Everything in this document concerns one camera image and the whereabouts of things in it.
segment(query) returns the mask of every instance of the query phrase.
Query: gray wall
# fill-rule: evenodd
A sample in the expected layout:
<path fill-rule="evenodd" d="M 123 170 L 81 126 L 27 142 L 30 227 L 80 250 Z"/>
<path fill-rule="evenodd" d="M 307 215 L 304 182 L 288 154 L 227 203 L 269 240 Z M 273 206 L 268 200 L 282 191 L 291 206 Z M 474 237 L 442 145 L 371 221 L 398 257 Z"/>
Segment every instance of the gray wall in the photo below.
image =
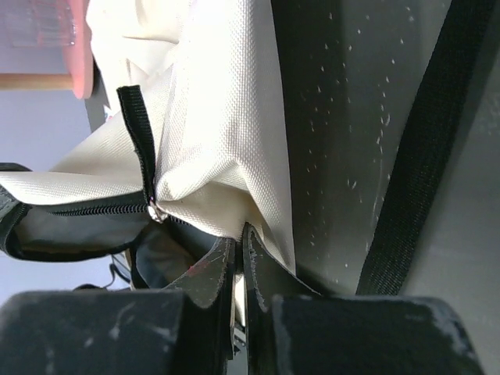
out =
<path fill-rule="evenodd" d="M 10 48 L 0 23 L 0 73 L 61 73 L 58 49 Z M 70 91 L 0 91 L 0 161 L 47 170 L 90 134 L 82 101 Z M 71 264 L 20 262 L 0 254 L 0 304 L 26 290 L 107 284 L 109 258 Z"/>

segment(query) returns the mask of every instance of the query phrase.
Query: bag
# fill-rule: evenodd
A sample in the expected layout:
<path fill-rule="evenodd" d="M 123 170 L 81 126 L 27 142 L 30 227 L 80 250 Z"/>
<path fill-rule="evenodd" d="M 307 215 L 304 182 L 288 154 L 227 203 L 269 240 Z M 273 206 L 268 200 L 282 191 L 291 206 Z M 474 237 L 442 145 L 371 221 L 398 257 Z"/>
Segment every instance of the bag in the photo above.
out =
<path fill-rule="evenodd" d="M 194 2 L 172 55 L 50 171 L 0 166 L 2 251 L 80 261 L 133 248 L 154 221 L 235 240 L 248 222 L 295 271 L 270 2 Z"/>

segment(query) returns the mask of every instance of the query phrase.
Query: white fabric bag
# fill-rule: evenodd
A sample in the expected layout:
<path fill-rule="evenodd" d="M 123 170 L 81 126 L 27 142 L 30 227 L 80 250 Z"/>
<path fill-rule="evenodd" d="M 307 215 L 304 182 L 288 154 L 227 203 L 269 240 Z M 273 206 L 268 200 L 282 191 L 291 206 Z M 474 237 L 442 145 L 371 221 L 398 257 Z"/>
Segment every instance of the white fabric bag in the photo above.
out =
<path fill-rule="evenodd" d="M 197 0 L 185 17 L 183 27 L 177 24 L 178 44 L 173 41 L 156 65 L 162 68 L 141 86 L 155 140 L 157 205 L 218 237 L 239 239 L 249 222 L 270 253 L 294 272 L 288 150 L 270 1 Z M 138 158 L 120 112 L 51 171 L 1 172 L 0 185 L 34 207 L 97 202 L 142 190 Z"/>

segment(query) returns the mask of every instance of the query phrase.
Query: pink object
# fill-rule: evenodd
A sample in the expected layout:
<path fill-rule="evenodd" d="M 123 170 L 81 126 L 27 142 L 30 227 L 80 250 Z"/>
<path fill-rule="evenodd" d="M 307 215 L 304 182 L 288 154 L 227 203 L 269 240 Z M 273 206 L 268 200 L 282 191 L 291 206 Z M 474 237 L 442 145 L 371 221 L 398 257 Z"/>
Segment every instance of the pink object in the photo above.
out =
<path fill-rule="evenodd" d="M 75 26 L 74 45 L 62 47 L 66 68 L 73 78 L 73 93 L 79 99 L 89 98 L 94 83 L 94 59 L 91 30 L 85 21 L 88 0 L 68 0 Z"/>

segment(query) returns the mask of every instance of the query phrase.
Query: black strap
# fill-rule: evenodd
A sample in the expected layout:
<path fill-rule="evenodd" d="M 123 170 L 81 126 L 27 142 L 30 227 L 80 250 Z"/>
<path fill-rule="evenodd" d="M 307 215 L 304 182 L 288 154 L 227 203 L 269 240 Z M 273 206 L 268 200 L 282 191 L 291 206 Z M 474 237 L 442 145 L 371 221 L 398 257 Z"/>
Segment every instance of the black strap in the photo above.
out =
<path fill-rule="evenodd" d="M 405 281 L 457 129 L 470 128 L 494 64 L 498 4 L 450 5 L 401 138 L 358 295 L 396 295 Z"/>

